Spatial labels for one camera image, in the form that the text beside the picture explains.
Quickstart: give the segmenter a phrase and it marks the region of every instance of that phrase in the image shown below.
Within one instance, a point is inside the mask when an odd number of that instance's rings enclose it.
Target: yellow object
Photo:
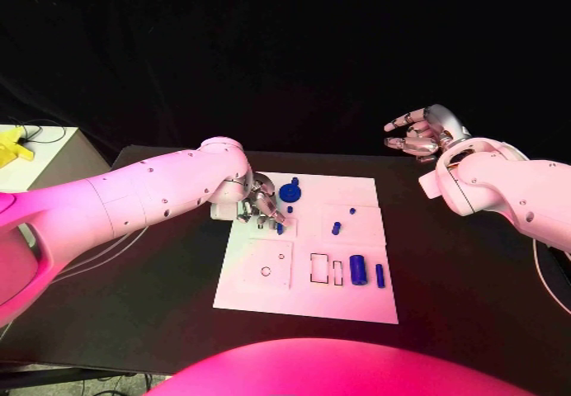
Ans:
[[[25,128],[17,126],[12,130],[0,132],[0,167],[10,163],[17,157],[30,161],[33,152],[17,144]]]

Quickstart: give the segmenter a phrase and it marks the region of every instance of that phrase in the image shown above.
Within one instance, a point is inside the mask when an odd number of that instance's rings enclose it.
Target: blue object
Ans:
[[[335,224],[333,224],[333,229],[330,230],[333,235],[339,235],[339,230],[340,229],[342,229],[342,224],[336,221]]]
[[[378,273],[378,287],[384,287],[384,266],[375,265],[375,272]]]
[[[361,254],[349,257],[350,283],[356,286],[366,285],[365,259]]]
[[[290,184],[284,184],[280,187],[280,199],[290,204],[296,202],[301,197],[301,189],[299,187],[300,181],[297,177],[291,179]]]

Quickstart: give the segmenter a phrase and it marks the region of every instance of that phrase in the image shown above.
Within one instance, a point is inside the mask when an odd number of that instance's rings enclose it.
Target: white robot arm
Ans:
[[[228,138],[212,138],[198,150],[149,158],[61,186],[0,193],[0,327],[81,253],[205,202],[213,203],[213,218],[235,219],[241,201],[249,215],[284,223],[271,180],[252,173],[241,144]],[[20,224],[33,232],[38,257]]]
[[[420,178],[428,198],[443,196],[459,215],[500,213],[526,236],[571,252],[571,167],[529,161],[509,144],[473,138],[454,114],[433,105],[398,117],[384,130],[410,125],[405,138],[386,138],[435,169]]]

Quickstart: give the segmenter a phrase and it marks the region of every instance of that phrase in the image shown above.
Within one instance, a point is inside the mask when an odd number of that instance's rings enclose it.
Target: floor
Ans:
[[[29,365],[26,370],[48,370],[61,367],[46,365]],[[164,375],[153,375],[153,387],[167,378]],[[113,377],[110,379],[89,379],[85,381],[68,382],[65,384],[35,386],[30,388],[13,389],[7,394],[10,396],[92,396],[104,390],[118,390],[128,396],[146,394],[146,376],[137,374],[134,377]]]

